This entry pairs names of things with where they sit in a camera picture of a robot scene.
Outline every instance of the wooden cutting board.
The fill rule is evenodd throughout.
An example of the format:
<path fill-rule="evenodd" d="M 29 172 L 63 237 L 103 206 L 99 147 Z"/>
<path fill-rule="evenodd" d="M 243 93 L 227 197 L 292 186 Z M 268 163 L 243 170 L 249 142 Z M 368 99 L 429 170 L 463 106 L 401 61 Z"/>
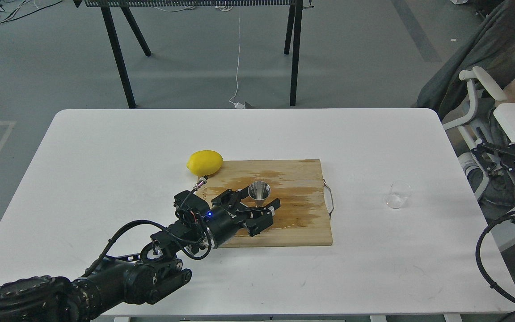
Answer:
<path fill-rule="evenodd" d="M 323 198 L 320 160 L 224 161 L 220 171 L 211 175 L 196 195 L 209 204 L 230 188 L 238 190 L 254 181 L 271 187 L 268 204 L 279 198 L 274 224 L 250 237 L 245 229 L 222 247 L 329 246 L 333 243 L 329 214 Z M 251 198 L 242 200 L 255 206 Z"/>

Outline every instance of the black table leg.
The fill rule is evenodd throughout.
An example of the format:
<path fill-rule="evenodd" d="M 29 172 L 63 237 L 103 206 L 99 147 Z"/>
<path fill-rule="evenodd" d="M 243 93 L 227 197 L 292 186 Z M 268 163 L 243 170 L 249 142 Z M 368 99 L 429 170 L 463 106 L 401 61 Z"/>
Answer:
<path fill-rule="evenodd" d="M 131 81 L 128 79 L 127 68 L 124 65 L 124 59 L 122 58 L 122 51 L 120 50 L 120 44 L 118 43 L 118 37 L 116 30 L 114 29 L 113 16 L 110 14 L 109 7 L 101 7 L 102 18 L 105 20 L 106 32 L 109 34 L 110 46 L 113 49 L 114 60 L 116 61 L 116 67 L 120 75 L 122 82 L 122 88 L 124 94 L 127 97 L 128 108 L 135 108 L 135 97 L 132 94 Z"/>
<path fill-rule="evenodd" d="M 132 32 L 135 33 L 136 39 L 139 41 L 140 46 L 142 47 L 144 54 L 149 56 L 152 55 L 147 42 L 144 40 L 143 33 L 140 32 L 139 25 L 136 24 L 135 17 L 132 16 L 131 9 L 128 7 L 120 8 L 125 17 L 127 17 L 128 24 L 131 25 Z"/>
<path fill-rule="evenodd" d="M 294 23 L 295 23 L 295 5 L 292 4 L 290 6 L 290 15 L 287 18 L 286 47 L 283 51 L 283 53 L 285 55 L 289 55 L 289 53 L 290 53 L 291 34 L 293 32 Z"/>
<path fill-rule="evenodd" d="M 290 106 L 295 106 L 297 96 L 297 72 L 299 69 L 299 43 L 301 42 L 301 20 L 303 14 L 303 0 L 295 2 L 295 30 L 294 30 L 294 52 L 291 65 L 291 90 Z"/>

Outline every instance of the black table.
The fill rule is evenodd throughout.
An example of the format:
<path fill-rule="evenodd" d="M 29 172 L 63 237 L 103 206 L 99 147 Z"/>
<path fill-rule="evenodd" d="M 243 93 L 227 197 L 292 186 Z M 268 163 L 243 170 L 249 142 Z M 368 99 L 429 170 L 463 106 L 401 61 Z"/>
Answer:
<path fill-rule="evenodd" d="M 82 0 L 74 0 L 78 7 Z M 303 0 L 84 0 L 84 4 L 88 7 L 99 7 L 102 11 L 102 17 L 105 20 L 106 31 L 109 35 L 110 45 L 113 49 L 114 60 L 120 74 L 122 87 L 127 97 L 128 107 L 135 108 L 135 97 L 132 93 L 131 82 L 128 79 L 127 68 L 124 64 L 120 43 L 114 28 L 114 22 L 110 7 L 120 7 L 124 16 L 127 18 L 132 31 L 135 33 L 136 39 L 139 41 L 144 54 L 151 55 L 151 51 L 144 40 L 139 26 L 136 24 L 135 18 L 132 16 L 130 7 L 176 7 L 176 6 L 290 6 L 290 12 L 287 19 L 286 44 L 284 54 L 290 53 L 291 34 L 293 33 L 293 57 L 291 66 L 291 90 L 290 90 L 290 106 L 295 106 L 297 96 L 297 75 L 299 67 L 299 43 L 301 41 L 301 22 L 303 12 Z"/>

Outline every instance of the gray cloth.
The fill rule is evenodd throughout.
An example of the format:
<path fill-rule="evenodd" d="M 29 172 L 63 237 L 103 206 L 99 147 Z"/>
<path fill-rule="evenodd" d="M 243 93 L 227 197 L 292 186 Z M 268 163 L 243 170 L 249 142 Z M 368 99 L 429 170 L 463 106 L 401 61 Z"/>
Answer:
<path fill-rule="evenodd" d="M 466 83 L 458 79 L 458 73 L 474 66 L 480 66 L 490 73 L 496 58 L 499 69 L 502 69 L 502 65 L 506 65 L 505 60 L 501 59 L 502 55 L 514 48 L 515 0 L 506 0 L 492 11 L 470 40 L 427 82 L 418 96 L 416 107 L 430 108 L 442 120 L 466 98 Z M 504 87 L 514 79 L 515 70 L 508 70 L 507 73 L 499 79 L 494 78 L 498 85 Z"/>

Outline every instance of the gray floor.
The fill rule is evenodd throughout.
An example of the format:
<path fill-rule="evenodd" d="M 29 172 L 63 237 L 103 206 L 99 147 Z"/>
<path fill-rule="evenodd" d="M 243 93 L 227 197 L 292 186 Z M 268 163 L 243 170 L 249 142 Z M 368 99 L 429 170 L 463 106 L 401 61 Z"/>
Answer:
<path fill-rule="evenodd" d="M 39 0 L 37 5 L 51 3 Z M 448 0 L 313 4 L 303 18 L 299 108 L 408 108 L 481 22 L 470 6 Z M 241 64 L 234 101 L 258 108 L 289 107 L 291 57 L 282 53 L 285 8 L 178 13 L 136 8 L 133 13 L 152 57 L 143 55 L 120 10 L 113 10 L 139 108 L 232 108 L 228 100 L 236 89 L 240 17 Z M 1 25 L 0 121 L 16 125 L 0 151 L 0 219 L 57 112 L 126 107 L 99 9 L 75 8 L 66 1 Z M 3 132 L 0 128 L 0 139 Z M 505 258 L 515 263 L 515 250 L 510 253 Z M 515 266 L 509 267 L 515 278 Z M 463 317 L 481 322 L 498 318 Z"/>

